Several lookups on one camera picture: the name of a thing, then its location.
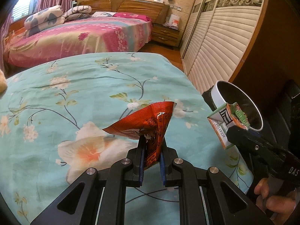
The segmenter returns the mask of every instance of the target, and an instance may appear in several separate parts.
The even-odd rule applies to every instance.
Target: rolled blanket
[[[62,16],[62,14],[62,7],[60,5],[46,8],[38,13],[30,15],[25,20],[24,27],[25,29],[29,30],[34,26],[40,25],[41,23],[57,19],[58,17]]]
[[[90,13],[91,11],[92,11],[91,6],[76,6],[69,9],[62,16],[67,18],[68,16],[74,13]]]
[[[73,21],[75,19],[87,19],[90,15],[88,13],[74,13],[68,16],[65,22]]]
[[[35,34],[41,32],[45,29],[49,29],[49,28],[54,27],[56,25],[61,25],[64,22],[65,22],[64,17],[59,17],[57,19],[49,20],[48,22],[41,23],[40,25],[34,26],[33,28],[27,30],[24,36],[29,37],[29,36],[35,35]]]

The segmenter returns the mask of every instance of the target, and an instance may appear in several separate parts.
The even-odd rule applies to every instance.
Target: wardrobe
[[[202,94],[232,82],[261,26],[265,0],[195,0],[182,38],[184,72]]]

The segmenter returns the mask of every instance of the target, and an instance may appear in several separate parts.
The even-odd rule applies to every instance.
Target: plastic bag
[[[146,138],[145,169],[158,162],[161,145],[176,103],[163,101],[150,104],[103,130],[109,134],[138,140]]]

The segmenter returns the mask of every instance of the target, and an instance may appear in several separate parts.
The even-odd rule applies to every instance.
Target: bedsheet
[[[28,225],[88,167],[107,168],[137,146],[102,128],[164,100],[177,103],[167,145],[196,167],[218,167],[246,192],[253,176],[237,148],[223,150],[206,118],[211,110],[166,58],[78,55],[9,78],[0,97],[0,192],[20,223]],[[179,225],[178,200],[154,165],[141,188],[127,189],[125,224]]]
[[[8,63],[33,67],[94,52],[137,52],[151,40],[152,24],[141,19],[88,18],[57,25],[6,46]]]

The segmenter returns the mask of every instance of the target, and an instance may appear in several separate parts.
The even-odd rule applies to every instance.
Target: wooden drawer
[[[163,36],[161,34],[152,33],[151,37],[152,37],[152,40],[160,42],[160,43],[164,43],[169,46],[176,46],[176,44],[177,44],[177,39],[168,37],[168,36]]]
[[[162,35],[162,36],[171,37],[171,38],[174,38],[177,40],[180,31],[175,30],[175,29],[170,29],[167,27],[163,27],[163,26],[153,25],[152,32],[155,34]]]

